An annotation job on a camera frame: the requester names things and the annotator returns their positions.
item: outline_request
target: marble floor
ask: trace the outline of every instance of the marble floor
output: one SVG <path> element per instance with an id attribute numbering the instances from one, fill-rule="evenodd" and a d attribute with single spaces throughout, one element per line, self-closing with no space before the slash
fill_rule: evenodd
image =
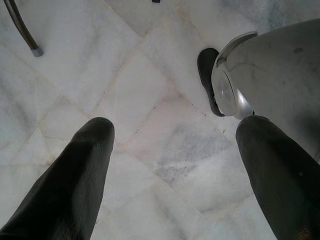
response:
<path id="1" fill-rule="evenodd" d="M 318 0 L 17 0 L 35 58 L 0 2 L 0 226 L 92 117 L 115 145 L 92 240 L 275 240 L 198 53 L 320 16 Z"/>

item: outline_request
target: chair leg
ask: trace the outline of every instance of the chair leg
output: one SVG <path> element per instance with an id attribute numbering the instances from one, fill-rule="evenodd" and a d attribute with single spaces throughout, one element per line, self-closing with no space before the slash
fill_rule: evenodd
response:
<path id="1" fill-rule="evenodd" d="M 21 36 L 23 37 L 25 42 L 30 47 L 33 55 L 35 57 L 42 56 L 44 53 L 43 53 L 42 49 L 38 46 L 36 41 L 33 39 L 30 32 L 28 31 L 24 21 L 21 18 L 18 7 L 15 3 L 15 0 L 4 0 L 4 3 L 5 3 L 6 8 L 9 11 L 9 14 L 11 16 L 11 19 L 12 19 L 14 25 L 18 29 L 19 33 L 21 34 Z"/>

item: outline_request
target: metal chair leg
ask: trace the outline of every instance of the metal chair leg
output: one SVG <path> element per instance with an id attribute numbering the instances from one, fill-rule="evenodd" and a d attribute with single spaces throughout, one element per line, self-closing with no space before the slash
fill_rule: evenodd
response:
<path id="1" fill-rule="evenodd" d="M 23 37 L 25 42 L 30 47 L 33 55 L 35 57 L 42 56 L 44 53 L 43 53 L 42 49 L 38 46 L 36 41 L 33 39 L 30 32 L 28 31 L 24 21 L 21 18 L 21 15 L 20 15 L 19 10 L 17 8 L 17 5 L 15 3 L 15 0 L 4 0 L 4 4 L 9 11 L 9 14 L 11 16 L 11 19 L 12 19 L 14 25 L 18 29 L 19 33 L 21 34 L 21 36 Z"/>

